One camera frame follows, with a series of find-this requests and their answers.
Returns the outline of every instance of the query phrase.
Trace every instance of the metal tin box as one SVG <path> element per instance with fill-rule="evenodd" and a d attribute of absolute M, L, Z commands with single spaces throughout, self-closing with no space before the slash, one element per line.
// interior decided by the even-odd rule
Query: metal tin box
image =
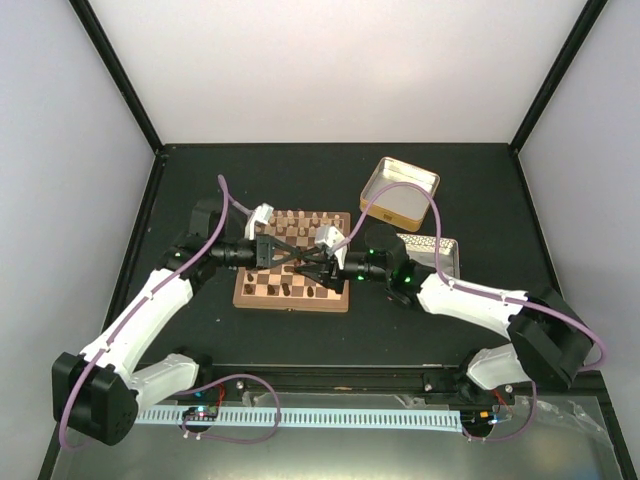
<path fill-rule="evenodd" d="M 404 233 L 399 233 L 398 237 L 407 245 L 409 258 L 422 265 L 436 266 L 436 237 Z M 460 278 L 460 256 L 456 240 L 452 238 L 440 239 L 440 266 L 447 275 Z"/>
<path fill-rule="evenodd" d="M 396 182 L 409 182 L 421 186 L 432 196 L 440 177 L 428 170 L 415 167 L 391 157 L 384 157 L 360 194 L 360 210 L 364 210 L 373 196 L 382 188 Z M 380 196 L 369 209 L 369 215 L 384 222 L 415 232 L 422 225 L 429 202 L 417 190 L 396 187 Z"/>

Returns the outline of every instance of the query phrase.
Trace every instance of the white wall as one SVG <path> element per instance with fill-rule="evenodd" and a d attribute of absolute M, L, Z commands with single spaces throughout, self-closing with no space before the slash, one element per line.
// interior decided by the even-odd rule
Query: white wall
<path fill-rule="evenodd" d="M 576 311 L 606 340 L 603 374 L 640 471 L 640 3 L 609 2 L 523 149 Z"/>
<path fill-rule="evenodd" d="M 0 15 L 0 478 L 34 479 L 51 364 L 104 321 L 153 155 L 63 0 Z"/>
<path fill-rule="evenodd" d="M 585 0 L 93 0 L 160 137 L 509 142 Z"/>

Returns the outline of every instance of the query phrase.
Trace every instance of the robotic arm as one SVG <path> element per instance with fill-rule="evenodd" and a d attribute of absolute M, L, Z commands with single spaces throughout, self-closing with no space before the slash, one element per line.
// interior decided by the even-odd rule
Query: robotic arm
<path fill-rule="evenodd" d="M 79 355 L 63 353 L 55 361 L 52 368 L 54 418 L 62 419 L 72 388 L 87 367 L 88 359 L 95 358 L 100 351 L 104 353 L 82 384 L 68 425 L 107 445 L 115 445 L 126 436 L 139 411 L 212 381 L 212 359 L 187 349 L 180 349 L 145 369 L 135 371 L 135 367 L 171 317 L 197 294 L 219 267 L 268 269 L 299 259 L 304 263 L 296 267 L 297 273 L 338 293 L 347 280 L 384 283 L 388 297 L 401 306 L 456 317 L 509 339 L 511 343 L 502 347 L 471 352 L 457 370 L 442 369 L 429 379 L 430 394 L 454 392 L 465 404 L 492 405 L 490 390 L 529 379 L 543 387 L 569 388 L 591 349 L 592 342 L 587 336 L 555 319 L 520 305 L 451 288 L 433 268 L 409 259 L 404 242 L 389 225 L 369 229 L 366 253 L 347 252 L 346 246 L 330 253 L 332 247 L 344 239 L 330 226 L 318 229 L 316 247 L 303 252 L 269 235 L 255 233 L 255 223 L 266 223 L 270 215 L 271 207 L 258 207 L 250 216 L 245 238 L 216 241 L 207 255 L 157 293 L 152 293 L 152 288 L 203 247 L 218 223 L 220 213 L 216 205 L 210 201 L 199 202 L 192 213 L 188 233 L 165 253 L 129 307 Z M 288 255 L 275 260 L 276 251 Z M 550 289 L 534 294 L 456 283 L 503 298 L 540 302 L 580 321 Z M 137 309 L 135 316 L 126 321 L 132 309 Z"/>

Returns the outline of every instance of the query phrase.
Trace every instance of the black tabletop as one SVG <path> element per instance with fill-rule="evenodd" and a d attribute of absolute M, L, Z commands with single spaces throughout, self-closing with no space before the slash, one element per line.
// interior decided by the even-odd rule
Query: black tabletop
<path fill-rule="evenodd" d="M 169 146 L 168 154 L 129 301 L 186 228 L 195 203 L 219 195 L 219 173 L 247 206 L 348 211 L 353 225 L 360 192 L 384 156 L 440 175 L 443 234 L 459 242 L 463 279 L 524 290 L 551 282 L 517 159 L 504 144 L 202 145 Z M 374 222 L 367 219 L 363 228 Z M 230 228 L 239 228 L 239 218 L 231 218 Z M 431 211 L 419 233 L 434 233 Z M 362 235 L 352 248 L 363 248 Z M 457 364 L 472 349 L 505 343 L 460 320 L 399 309 L 381 285 L 364 282 L 353 285 L 345 314 L 237 309 L 235 276 L 220 270 L 160 333 L 143 363 L 186 345 L 218 364 Z"/>

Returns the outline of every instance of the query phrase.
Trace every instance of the chessboard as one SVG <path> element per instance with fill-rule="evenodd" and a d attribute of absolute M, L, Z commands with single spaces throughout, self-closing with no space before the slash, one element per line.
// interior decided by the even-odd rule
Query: chessboard
<path fill-rule="evenodd" d="M 256 225 L 256 233 L 266 233 L 289 245 L 306 250 L 315 246 L 316 229 L 333 225 L 346 237 L 351 231 L 351 215 L 345 212 L 274 211 L 268 225 Z M 286 253 L 274 255 L 283 258 Z M 270 270 L 238 269 L 233 304 L 239 308 L 272 310 L 346 312 L 349 309 L 349 282 L 341 294 L 318 285 L 293 271 L 298 261 Z"/>

